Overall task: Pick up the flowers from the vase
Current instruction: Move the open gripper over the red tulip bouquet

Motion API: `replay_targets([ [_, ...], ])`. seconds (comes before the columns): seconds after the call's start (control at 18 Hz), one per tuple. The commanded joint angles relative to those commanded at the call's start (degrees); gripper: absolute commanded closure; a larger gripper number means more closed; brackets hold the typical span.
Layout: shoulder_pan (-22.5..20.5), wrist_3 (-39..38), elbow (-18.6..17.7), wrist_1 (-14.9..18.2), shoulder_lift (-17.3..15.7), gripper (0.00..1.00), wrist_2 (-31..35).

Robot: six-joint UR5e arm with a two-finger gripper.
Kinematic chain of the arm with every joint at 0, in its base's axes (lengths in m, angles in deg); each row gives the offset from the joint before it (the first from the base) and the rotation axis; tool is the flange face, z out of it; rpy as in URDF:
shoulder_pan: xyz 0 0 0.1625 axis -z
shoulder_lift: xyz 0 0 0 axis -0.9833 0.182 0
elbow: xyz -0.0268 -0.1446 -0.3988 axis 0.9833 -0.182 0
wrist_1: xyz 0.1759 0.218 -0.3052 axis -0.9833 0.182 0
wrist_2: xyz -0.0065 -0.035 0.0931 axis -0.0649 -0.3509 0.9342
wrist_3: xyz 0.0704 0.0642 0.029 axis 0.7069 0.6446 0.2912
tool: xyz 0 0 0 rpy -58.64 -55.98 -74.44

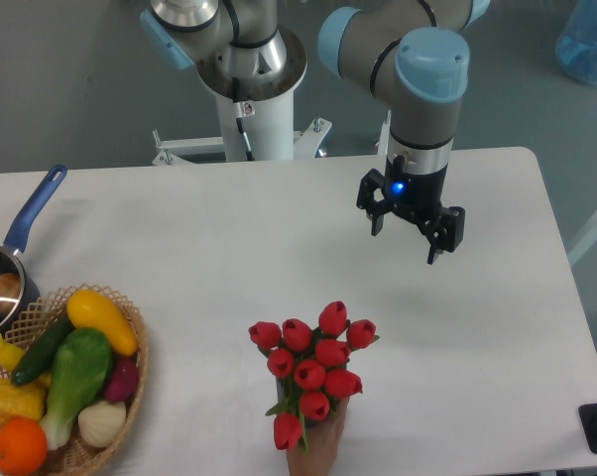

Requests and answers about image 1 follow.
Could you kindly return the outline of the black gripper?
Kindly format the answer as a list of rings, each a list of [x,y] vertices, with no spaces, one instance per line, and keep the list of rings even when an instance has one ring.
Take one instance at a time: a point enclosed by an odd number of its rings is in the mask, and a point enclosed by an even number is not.
[[[445,208],[441,195],[447,166],[430,174],[406,170],[404,156],[386,160],[385,169],[365,174],[359,184],[356,206],[371,221],[371,235],[383,228],[384,215],[393,213],[414,224],[429,243],[426,262],[432,265],[444,252],[452,253],[463,240],[465,209]]]

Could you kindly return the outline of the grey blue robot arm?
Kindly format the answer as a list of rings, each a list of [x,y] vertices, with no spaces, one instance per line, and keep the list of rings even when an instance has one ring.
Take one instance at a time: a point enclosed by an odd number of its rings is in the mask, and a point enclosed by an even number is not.
[[[333,11],[317,36],[321,62],[390,111],[385,167],[360,181],[357,205],[379,232],[387,214],[414,224],[431,259],[461,243],[464,210],[441,202],[470,51],[462,31],[484,1],[391,1],[369,13]],[[230,162],[293,159],[294,93],[306,53],[274,1],[154,1],[141,25],[179,69],[214,95]]]

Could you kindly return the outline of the person's hand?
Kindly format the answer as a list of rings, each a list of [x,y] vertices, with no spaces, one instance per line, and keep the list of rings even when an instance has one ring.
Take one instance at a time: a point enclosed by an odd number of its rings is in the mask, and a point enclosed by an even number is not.
[[[340,400],[335,414],[330,414],[307,431],[307,453],[296,448],[286,452],[291,476],[327,476],[331,472],[337,459],[349,401],[349,398]]]

